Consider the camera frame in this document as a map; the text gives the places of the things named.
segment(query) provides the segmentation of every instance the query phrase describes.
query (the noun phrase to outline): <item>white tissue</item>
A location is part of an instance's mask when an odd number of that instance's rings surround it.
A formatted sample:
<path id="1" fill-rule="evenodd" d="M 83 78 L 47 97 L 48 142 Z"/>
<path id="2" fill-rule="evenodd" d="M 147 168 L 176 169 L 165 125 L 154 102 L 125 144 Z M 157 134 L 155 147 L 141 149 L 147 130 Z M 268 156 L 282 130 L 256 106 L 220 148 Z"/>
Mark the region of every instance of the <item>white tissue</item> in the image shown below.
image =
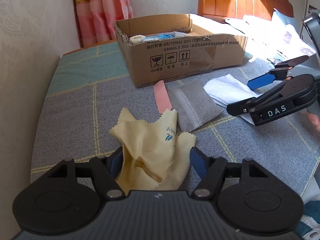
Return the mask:
<path id="1" fill-rule="evenodd" d="M 212 97 L 216 104 L 223 107 L 247 98 L 257 98 L 259 96 L 230 74 L 210 80 L 204 85 L 204 90 Z M 254 124 L 249 113 L 242 114 L 241 117 L 247 122 Z"/>

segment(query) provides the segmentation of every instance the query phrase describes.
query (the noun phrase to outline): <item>blue yarn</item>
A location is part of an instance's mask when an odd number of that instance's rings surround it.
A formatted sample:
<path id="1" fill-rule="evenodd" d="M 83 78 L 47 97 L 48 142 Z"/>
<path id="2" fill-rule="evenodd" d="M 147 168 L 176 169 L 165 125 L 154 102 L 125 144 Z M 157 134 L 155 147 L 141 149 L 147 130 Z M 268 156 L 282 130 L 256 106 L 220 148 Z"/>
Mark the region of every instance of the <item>blue yarn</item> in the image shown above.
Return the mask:
<path id="1" fill-rule="evenodd" d="M 175 37 L 174 33 L 163 33 L 156 36 L 142 38 L 141 41 L 160 41 L 160 40 L 171 39 L 174 37 Z"/>

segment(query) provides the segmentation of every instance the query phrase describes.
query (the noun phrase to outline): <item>gray fabric bag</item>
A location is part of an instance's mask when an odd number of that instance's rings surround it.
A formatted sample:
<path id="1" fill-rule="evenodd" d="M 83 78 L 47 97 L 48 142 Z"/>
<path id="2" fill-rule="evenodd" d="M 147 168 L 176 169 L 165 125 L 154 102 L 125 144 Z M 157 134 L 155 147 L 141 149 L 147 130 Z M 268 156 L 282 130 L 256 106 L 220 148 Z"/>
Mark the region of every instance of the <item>gray fabric bag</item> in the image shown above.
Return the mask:
<path id="1" fill-rule="evenodd" d="M 183 132 L 191 132 L 222 113 L 197 79 L 190 84 L 168 90 L 172 109 L 178 111 L 178 124 Z"/>

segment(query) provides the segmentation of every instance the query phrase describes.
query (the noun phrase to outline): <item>pink strip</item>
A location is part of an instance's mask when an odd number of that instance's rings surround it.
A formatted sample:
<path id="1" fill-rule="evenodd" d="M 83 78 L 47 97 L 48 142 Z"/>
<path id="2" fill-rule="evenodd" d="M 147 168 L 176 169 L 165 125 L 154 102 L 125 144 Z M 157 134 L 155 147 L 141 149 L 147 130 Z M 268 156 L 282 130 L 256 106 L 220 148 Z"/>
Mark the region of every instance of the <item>pink strip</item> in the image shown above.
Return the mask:
<path id="1" fill-rule="evenodd" d="M 163 80 L 154 85 L 153 92 L 155 93 L 156 103 L 160 114 L 163 114 L 166 109 L 172 109 Z"/>

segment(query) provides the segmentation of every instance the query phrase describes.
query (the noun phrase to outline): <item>finger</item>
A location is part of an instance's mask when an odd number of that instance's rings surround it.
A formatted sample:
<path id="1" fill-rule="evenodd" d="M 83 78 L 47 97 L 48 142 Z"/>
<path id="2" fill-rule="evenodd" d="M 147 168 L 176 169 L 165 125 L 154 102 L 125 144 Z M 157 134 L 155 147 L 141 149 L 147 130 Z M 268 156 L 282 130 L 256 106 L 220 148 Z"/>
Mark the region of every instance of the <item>finger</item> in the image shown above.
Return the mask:
<path id="1" fill-rule="evenodd" d="M 314 125 L 317 131 L 320 131 L 320 120 L 316 114 L 308 113 L 308 120 Z"/>

